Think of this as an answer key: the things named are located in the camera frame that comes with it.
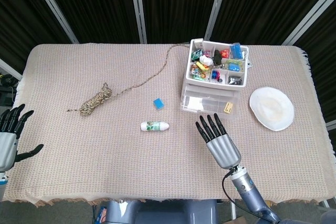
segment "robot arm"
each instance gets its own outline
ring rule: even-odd
[[[196,127],[202,138],[205,140],[206,146],[214,156],[218,165],[223,169],[229,169],[229,173],[224,177],[224,179],[226,177],[231,178],[231,181],[238,190],[242,200],[251,212],[256,215],[262,214],[258,223],[280,222],[281,219],[265,203],[260,192],[253,183],[253,180],[248,175],[246,168],[240,166],[239,163],[242,158],[240,152],[229,135],[226,133],[225,128],[218,118],[218,115],[214,115],[218,128],[212,121],[211,117],[209,115],[207,116],[212,130],[207,125],[202,116],[199,118],[207,134],[203,131],[198,122],[196,122]],[[222,186],[224,193],[226,194],[224,189],[224,179]]]
[[[12,110],[6,110],[0,115],[0,202],[8,182],[6,171],[10,170],[15,162],[36,155],[43,148],[43,145],[40,144],[30,152],[17,154],[17,144],[25,122],[34,112],[33,110],[28,111],[19,120],[19,115],[24,107],[25,105],[22,104]]]

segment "twine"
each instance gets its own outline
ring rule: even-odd
[[[187,47],[189,48],[189,46],[187,45],[182,45],[182,44],[174,44],[172,45],[168,51],[167,51],[167,54],[166,54],[166,58],[165,58],[165,62],[163,64],[163,66],[160,68],[160,70],[153,74],[152,76],[148,77],[145,81],[143,81],[142,83],[140,84],[135,84],[131,87],[128,87],[124,90],[122,90],[121,92],[119,93],[116,93],[116,94],[112,94],[112,90],[108,88],[108,85],[107,83],[105,82],[103,84],[103,87],[101,88],[101,91],[98,92],[94,97],[92,97],[90,100],[86,101],[85,103],[83,103],[83,105],[79,108],[79,110],[67,110],[67,112],[71,112],[71,111],[79,111],[79,113],[81,115],[90,115],[94,109],[100,105],[100,104],[103,104],[104,101],[110,99],[110,98],[114,98],[114,97],[117,97],[131,89],[134,89],[134,88],[138,88],[142,85],[144,85],[145,83],[147,83],[148,81],[150,81],[151,79],[153,79],[155,76],[159,75],[162,70],[166,67],[167,63],[168,63],[168,57],[169,57],[169,52],[172,48],[174,47],[178,47],[178,46],[181,46],[181,47]]]

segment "paper plate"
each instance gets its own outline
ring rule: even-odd
[[[294,107],[280,90],[263,87],[250,97],[250,107],[258,121],[273,131],[282,131],[294,120]]]

